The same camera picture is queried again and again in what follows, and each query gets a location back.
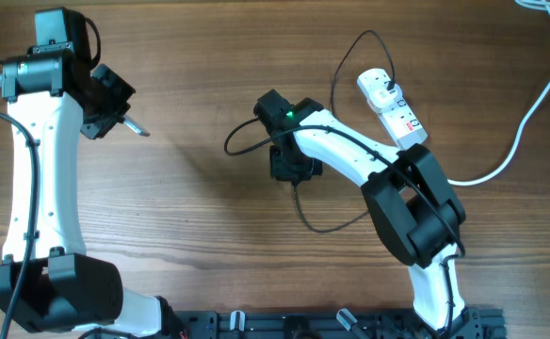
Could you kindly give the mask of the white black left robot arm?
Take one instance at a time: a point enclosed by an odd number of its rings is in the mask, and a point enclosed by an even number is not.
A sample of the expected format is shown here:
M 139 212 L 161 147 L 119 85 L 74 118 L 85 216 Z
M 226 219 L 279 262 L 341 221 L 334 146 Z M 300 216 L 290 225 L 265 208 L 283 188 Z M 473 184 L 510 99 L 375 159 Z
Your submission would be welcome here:
M 129 124 L 134 89 L 101 62 L 88 17 L 45 9 L 35 26 L 35 44 L 4 60 L 0 73 L 14 145 L 0 262 L 4 326 L 85 338 L 177 338 L 185 328 L 168 303 L 125 289 L 113 264 L 89 257 L 79 222 L 79 139 Z

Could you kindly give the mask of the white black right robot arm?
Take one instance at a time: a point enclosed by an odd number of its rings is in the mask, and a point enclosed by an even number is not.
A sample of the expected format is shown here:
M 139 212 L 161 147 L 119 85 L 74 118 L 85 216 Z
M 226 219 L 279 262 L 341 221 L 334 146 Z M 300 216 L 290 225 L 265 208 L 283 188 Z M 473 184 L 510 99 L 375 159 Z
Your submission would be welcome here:
M 380 144 L 317 101 L 292 105 L 274 89 L 253 113 L 269 135 L 273 178 L 298 186 L 330 166 L 361 189 L 381 243 L 410 271 L 415 313 L 432 331 L 452 335 L 464 309 L 455 261 L 465 254 L 465 211 L 433 154 L 420 144 Z

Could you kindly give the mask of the cyan Galaxy smartphone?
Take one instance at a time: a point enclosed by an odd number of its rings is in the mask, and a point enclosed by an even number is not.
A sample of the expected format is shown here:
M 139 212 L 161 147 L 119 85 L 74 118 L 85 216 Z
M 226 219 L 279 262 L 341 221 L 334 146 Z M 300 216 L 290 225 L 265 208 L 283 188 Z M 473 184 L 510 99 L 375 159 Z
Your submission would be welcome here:
M 123 123 L 141 137 L 149 137 L 151 133 L 128 115 L 123 116 Z

